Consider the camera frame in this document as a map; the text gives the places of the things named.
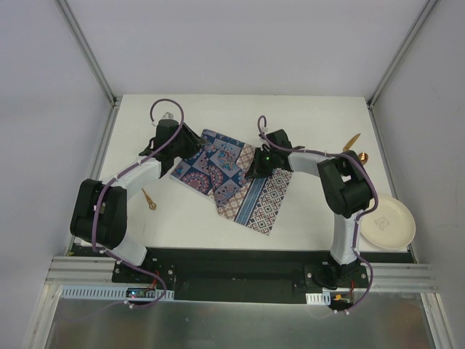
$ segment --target white table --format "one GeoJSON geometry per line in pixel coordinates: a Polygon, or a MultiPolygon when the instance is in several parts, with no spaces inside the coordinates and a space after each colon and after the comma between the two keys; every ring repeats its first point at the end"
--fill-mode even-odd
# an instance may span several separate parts
{"type": "MultiPolygon", "coordinates": [[[[352,149],[369,154],[365,165],[379,193],[390,195],[378,144],[361,97],[292,97],[240,95],[124,95],[108,146],[101,177],[113,175],[134,162],[155,135],[149,109],[168,97],[185,110],[186,124],[198,135],[208,128],[251,145],[260,146],[256,120],[268,119],[268,132],[285,129],[295,145],[341,152],[355,134],[352,149]]],[[[154,110],[158,120],[166,112],[179,120],[170,103],[154,110]]],[[[329,250],[333,240],[333,212],[328,208],[320,180],[294,173],[269,236],[217,214],[215,204],[168,175],[145,190],[157,204],[150,211],[142,192],[128,203],[128,232],[150,247],[197,249],[329,250]]],[[[361,251],[380,251],[360,238],[361,251]]]]}

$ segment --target white wall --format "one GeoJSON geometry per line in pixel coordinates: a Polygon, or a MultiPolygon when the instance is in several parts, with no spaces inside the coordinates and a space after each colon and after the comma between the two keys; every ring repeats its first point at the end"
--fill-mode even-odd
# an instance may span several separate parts
{"type": "Polygon", "coordinates": [[[465,343],[465,1],[441,1],[376,104],[400,199],[417,222],[460,348],[465,343]]]}
{"type": "Polygon", "coordinates": [[[426,0],[69,0],[117,95],[370,97],[426,0]]]}
{"type": "Polygon", "coordinates": [[[0,348],[21,348],[109,107],[50,0],[0,3],[0,348]]]}

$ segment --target placemat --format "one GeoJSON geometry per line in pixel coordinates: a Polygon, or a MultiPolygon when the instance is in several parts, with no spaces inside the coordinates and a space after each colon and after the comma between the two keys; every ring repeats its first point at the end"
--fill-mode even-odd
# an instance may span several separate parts
{"type": "Polygon", "coordinates": [[[202,137],[209,144],[182,160],[171,178],[214,201],[221,216],[269,235],[292,172],[275,169],[271,177],[247,180],[255,147],[209,129],[202,137]]]}

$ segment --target purple cable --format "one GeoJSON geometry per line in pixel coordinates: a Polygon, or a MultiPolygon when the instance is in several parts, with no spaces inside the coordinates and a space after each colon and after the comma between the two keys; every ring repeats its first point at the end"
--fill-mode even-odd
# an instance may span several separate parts
{"type": "MultiPolygon", "coordinates": [[[[169,98],[161,98],[160,100],[157,100],[155,101],[153,104],[152,104],[152,107],[150,108],[150,119],[152,121],[154,121],[154,118],[153,118],[153,109],[155,108],[155,106],[157,104],[159,104],[160,102],[170,102],[170,103],[173,103],[175,104],[180,112],[181,112],[181,121],[179,123],[179,126],[177,127],[176,131],[174,132],[174,134],[162,145],[160,146],[159,148],[155,149],[151,154],[149,154],[148,156],[146,156],[145,158],[143,158],[140,162],[140,164],[144,164],[148,159],[154,157],[156,154],[158,154],[160,151],[162,151],[178,134],[179,132],[181,131],[181,128],[182,128],[182,125],[184,124],[184,110],[182,109],[181,105],[176,102],[175,100],[170,100],[169,98]]],[[[105,193],[107,192],[108,188],[114,183],[116,182],[116,180],[122,178],[124,175],[126,175],[127,173],[129,173],[130,171],[132,171],[133,169],[135,169],[136,167],[138,167],[140,165],[139,163],[135,163],[135,164],[132,164],[131,166],[129,166],[127,169],[124,169],[123,171],[121,171],[120,173],[118,173],[116,175],[116,178],[113,178],[111,179],[102,189],[102,191],[100,192],[100,195],[99,195],[99,198],[97,200],[97,205],[95,206],[95,213],[94,213],[94,220],[92,222],[92,237],[91,237],[91,240],[92,240],[92,250],[94,252],[99,252],[101,249],[98,249],[97,248],[97,224],[98,224],[98,219],[99,219],[99,212],[100,212],[100,207],[102,206],[102,202],[103,202],[103,197],[105,196],[105,193]]],[[[117,261],[119,262],[122,262],[123,264],[127,265],[128,267],[140,272],[140,273],[144,273],[144,274],[147,274],[151,277],[153,277],[154,279],[160,281],[161,285],[163,286],[163,293],[155,298],[152,302],[148,303],[148,304],[145,304],[145,305],[133,305],[133,308],[137,308],[137,309],[143,309],[143,308],[147,308],[155,303],[157,303],[161,298],[163,298],[166,294],[166,284],[165,282],[163,281],[163,279],[154,274],[154,273],[151,273],[150,271],[147,271],[147,270],[143,270],[135,265],[132,265],[131,263],[125,261],[125,260],[122,260],[120,257],[117,257],[115,256],[113,253],[109,252],[108,250],[106,249],[103,249],[105,250],[105,253],[116,259],[117,261]]],[[[105,307],[103,307],[102,309],[100,309],[99,311],[91,314],[91,316],[99,313],[100,311],[104,310],[104,309],[107,309],[109,308],[110,306],[112,305],[115,305],[115,304],[119,304],[120,302],[114,302],[114,303],[111,303],[110,305],[107,305],[105,307]]]]}
{"type": "Polygon", "coordinates": [[[350,307],[350,309],[353,309],[356,305],[358,305],[364,298],[365,296],[370,292],[371,290],[371,286],[373,285],[373,267],[371,266],[371,264],[369,263],[369,261],[367,261],[365,258],[363,258],[362,256],[360,256],[360,254],[357,252],[357,237],[358,237],[358,225],[359,225],[359,221],[360,219],[365,216],[366,214],[369,214],[371,212],[373,212],[375,209],[378,208],[378,205],[379,205],[379,198],[378,198],[378,193],[376,192],[376,189],[375,189],[375,186],[373,185],[373,182],[371,182],[371,179],[370,177],[368,176],[368,173],[366,173],[365,169],[363,168],[363,166],[361,166],[354,158],[352,158],[351,156],[348,156],[346,154],[332,154],[332,153],[325,153],[325,152],[322,152],[322,151],[311,151],[311,150],[308,150],[308,149],[298,149],[298,148],[294,148],[294,149],[288,149],[288,148],[283,148],[283,147],[280,147],[279,145],[276,145],[275,143],[271,142],[268,137],[266,136],[266,134],[263,132],[262,130],[262,127],[260,126],[260,121],[263,120],[264,121],[264,127],[267,126],[267,118],[265,115],[262,115],[259,117],[258,121],[256,122],[256,125],[258,126],[259,128],[259,132],[260,132],[260,137],[262,137],[264,140],[266,140],[268,142],[268,144],[270,144],[272,147],[278,149],[279,151],[287,151],[289,153],[311,153],[311,154],[316,154],[316,155],[320,155],[320,156],[329,156],[329,157],[334,157],[334,158],[344,158],[344,159],[347,159],[350,161],[350,163],[352,165],[355,166],[356,169],[358,169],[360,171],[360,173],[362,174],[363,178],[366,180],[367,184],[368,184],[368,187],[370,188],[372,194],[373,194],[373,198],[374,198],[374,201],[375,201],[375,204],[373,205],[373,207],[371,209],[368,209],[362,213],[360,213],[356,218],[355,218],[355,226],[354,226],[354,238],[352,240],[352,251],[354,252],[355,256],[363,263],[365,263],[368,268],[370,269],[370,281],[368,282],[368,287],[366,288],[366,291],[365,293],[363,293],[362,297],[360,297],[360,299],[354,303],[354,305],[352,307],[350,307]]]}

